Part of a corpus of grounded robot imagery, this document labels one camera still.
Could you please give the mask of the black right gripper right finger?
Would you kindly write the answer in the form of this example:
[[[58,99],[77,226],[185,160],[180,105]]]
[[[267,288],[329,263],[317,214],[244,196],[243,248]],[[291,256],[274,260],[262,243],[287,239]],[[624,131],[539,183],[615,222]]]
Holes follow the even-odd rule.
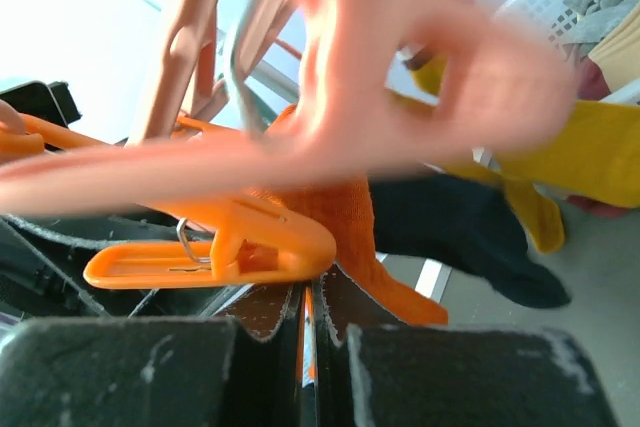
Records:
[[[321,426],[613,426],[599,378],[564,332],[412,327],[338,267],[311,287]]]

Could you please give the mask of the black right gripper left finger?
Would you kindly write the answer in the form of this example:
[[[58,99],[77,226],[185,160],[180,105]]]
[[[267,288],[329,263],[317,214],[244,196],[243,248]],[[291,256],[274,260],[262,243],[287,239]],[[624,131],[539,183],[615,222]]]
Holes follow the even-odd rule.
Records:
[[[294,426],[301,286],[211,318],[42,318],[1,343],[5,426]]]

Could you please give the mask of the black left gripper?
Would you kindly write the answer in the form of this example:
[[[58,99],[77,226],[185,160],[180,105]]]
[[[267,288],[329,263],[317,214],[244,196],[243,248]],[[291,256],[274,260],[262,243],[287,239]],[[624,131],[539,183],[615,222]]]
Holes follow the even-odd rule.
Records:
[[[1,218],[1,280],[23,288],[7,303],[29,316],[142,316],[148,291],[109,291],[83,278],[87,262],[119,241],[148,240],[145,213],[83,218]]]

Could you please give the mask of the orange sock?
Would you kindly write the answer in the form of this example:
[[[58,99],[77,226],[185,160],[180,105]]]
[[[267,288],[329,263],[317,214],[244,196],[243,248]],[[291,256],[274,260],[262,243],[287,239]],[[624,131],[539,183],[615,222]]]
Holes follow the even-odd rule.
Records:
[[[249,195],[311,218],[336,242],[338,266],[364,293],[412,326],[446,325],[447,310],[395,280],[376,257],[374,213],[364,175],[297,187],[253,187]]]

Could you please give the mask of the pink round clip hanger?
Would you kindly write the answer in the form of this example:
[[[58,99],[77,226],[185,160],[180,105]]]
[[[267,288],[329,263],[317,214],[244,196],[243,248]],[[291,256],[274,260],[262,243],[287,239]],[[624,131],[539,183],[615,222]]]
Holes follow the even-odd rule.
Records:
[[[1,170],[1,209],[60,215],[339,181],[553,139],[575,101],[554,49],[466,0],[297,0],[300,101],[273,133],[47,154]]]

